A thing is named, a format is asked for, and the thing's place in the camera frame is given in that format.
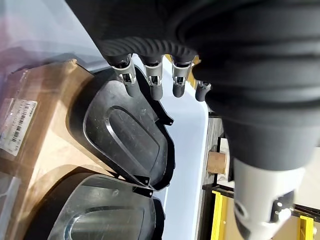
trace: black plastic part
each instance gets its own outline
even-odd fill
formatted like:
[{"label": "black plastic part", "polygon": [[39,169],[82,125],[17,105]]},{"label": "black plastic part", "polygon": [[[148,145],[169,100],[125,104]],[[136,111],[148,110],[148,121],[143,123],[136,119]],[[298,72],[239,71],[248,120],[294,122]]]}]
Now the black plastic part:
[{"label": "black plastic part", "polygon": [[42,200],[24,239],[136,240],[138,235],[141,240],[160,240],[165,220],[161,202],[144,196],[143,190],[152,194],[149,188],[101,174],[71,175]]},{"label": "black plastic part", "polygon": [[68,130],[127,181],[160,190],[169,185],[175,168],[174,143],[164,126],[173,120],[151,98],[145,76],[135,71],[141,92],[134,100],[112,68],[98,73],[70,108]]},{"label": "black plastic part", "polygon": [[186,85],[173,84],[172,92],[176,98],[181,98],[185,93]]},{"label": "black plastic part", "polygon": [[150,86],[150,93],[153,100],[159,101],[164,95],[162,85]]},{"label": "black plastic part", "polygon": [[272,204],[270,223],[276,223],[279,220],[279,213],[284,209],[290,209],[293,207],[295,198],[295,191],[290,191],[283,196],[275,199]]},{"label": "black plastic part", "polygon": [[195,90],[195,99],[199,102],[203,102],[206,100],[206,94],[210,91],[209,87],[204,87],[201,85],[196,86]]},{"label": "black plastic part", "polygon": [[130,97],[137,97],[140,94],[139,84],[135,82],[134,84],[125,84],[125,90]]},{"label": "black plastic part", "polygon": [[48,239],[54,224],[75,188],[93,173],[78,173],[62,180],[42,199],[24,240]]}]

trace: metal clamp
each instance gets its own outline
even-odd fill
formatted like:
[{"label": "metal clamp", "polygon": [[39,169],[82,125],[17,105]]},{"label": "metal clamp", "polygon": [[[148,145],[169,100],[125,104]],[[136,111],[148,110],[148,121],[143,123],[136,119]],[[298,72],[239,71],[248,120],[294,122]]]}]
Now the metal clamp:
[{"label": "metal clamp", "polygon": [[184,86],[186,84],[189,72],[191,70],[191,64],[187,66],[176,66],[176,64],[172,63],[172,78],[173,84]]},{"label": "metal clamp", "polygon": [[144,69],[150,86],[160,86],[162,84],[162,59],[156,66],[144,65]]},{"label": "metal clamp", "polygon": [[133,85],[136,83],[137,78],[135,65],[132,62],[131,54],[128,55],[128,63],[128,66],[126,66],[125,68],[118,68],[115,66],[112,66],[112,68],[115,70],[116,74],[125,85]]}]

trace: yellow safety barrier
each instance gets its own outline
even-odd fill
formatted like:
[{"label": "yellow safety barrier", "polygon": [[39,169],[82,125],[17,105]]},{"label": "yellow safety barrier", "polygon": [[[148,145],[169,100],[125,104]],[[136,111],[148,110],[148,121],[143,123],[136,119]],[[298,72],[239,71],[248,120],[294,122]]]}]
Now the yellow safety barrier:
[{"label": "yellow safety barrier", "polygon": [[314,219],[307,216],[300,216],[298,221],[297,240],[313,240],[314,239]]},{"label": "yellow safety barrier", "polygon": [[215,194],[213,222],[211,240],[223,240],[225,234],[225,221],[227,215],[228,198],[221,195],[220,192],[212,191]]}]

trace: white label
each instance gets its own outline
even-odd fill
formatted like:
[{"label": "white label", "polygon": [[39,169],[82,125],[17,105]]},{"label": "white label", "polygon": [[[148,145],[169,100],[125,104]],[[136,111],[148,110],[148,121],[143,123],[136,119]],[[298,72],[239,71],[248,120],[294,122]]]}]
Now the white label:
[{"label": "white label", "polygon": [[0,148],[17,156],[25,138],[31,119],[37,107],[36,101],[20,100],[14,102],[7,115],[0,136]]}]

